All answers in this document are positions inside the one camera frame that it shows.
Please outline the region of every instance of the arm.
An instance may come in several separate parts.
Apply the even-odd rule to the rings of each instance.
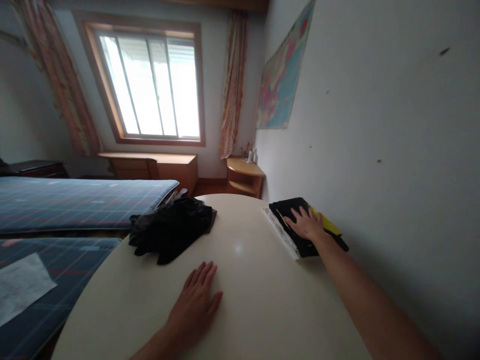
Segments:
[[[166,324],[130,360],[178,359],[209,330],[222,299],[210,289],[217,271],[213,262],[193,270],[168,316]]]
[[[286,223],[313,242],[340,297],[374,360],[442,359],[409,317],[387,293],[335,243],[310,208],[291,210],[296,223]]]

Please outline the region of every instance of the round table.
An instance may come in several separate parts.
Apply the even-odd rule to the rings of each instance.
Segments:
[[[189,273],[210,260],[212,291],[223,298],[186,359],[371,359],[320,258],[292,259],[261,212],[266,202],[198,199],[218,210],[211,233],[165,266],[122,241],[78,299],[52,360],[127,359],[165,323]]]

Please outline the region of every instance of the window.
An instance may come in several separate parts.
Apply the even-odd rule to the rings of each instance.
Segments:
[[[117,143],[205,146],[199,24],[74,16]]]

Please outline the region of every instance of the wall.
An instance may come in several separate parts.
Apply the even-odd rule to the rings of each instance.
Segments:
[[[7,1],[0,2],[0,29],[22,36]],[[75,155],[44,76],[26,49],[4,39],[0,39],[0,129],[0,157],[7,163],[64,160],[71,177],[105,171],[97,159]]]
[[[270,2],[264,60],[306,3]],[[256,131],[263,198],[324,211],[451,359],[480,357],[479,44],[473,0],[317,0],[289,126]]]
[[[224,178],[227,176],[225,160],[219,159],[220,119],[222,114],[222,90],[227,48],[229,11],[208,7],[164,3],[155,0],[130,1],[52,1],[51,5],[60,28],[76,62],[93,121],[106,151],[167,152],[198,154],[198,172],[201,178]],[[84,46],[72,16],[72,9],[102,12],[116,15],[159,18],[168,20],[200,22],[202,32],[203,95],[205,108],[205,147],[156,146],[117,144],[108,122],[104,105],[87,59]],[[264,18],[252,16],[250,20],[247,69],[244,90],[247,96],[242,109],[239,129],[239,144],[246,144],[254,137],[256,93],[260,86],[263,57]]]
[[[21,36],[7,2],[0,4],[3,31]],[[42,134],[56,117],[48,88],[22,47],[0,40],[0,156],[7,163],[48,159],[54,149]]]

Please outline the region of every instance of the curtain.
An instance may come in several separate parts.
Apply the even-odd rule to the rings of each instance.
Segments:
[[[73,150],[89,156],[100,152],[100,141],[80,86],[75,66],[46,0],[12,0],[28,49],[42,72],[53,104],[68,128]]]
[[[235,11],[228,22],[223,111],[220,123],[220,159],[232,153],[239,130],[245,62],[247,55],[247,14]]]

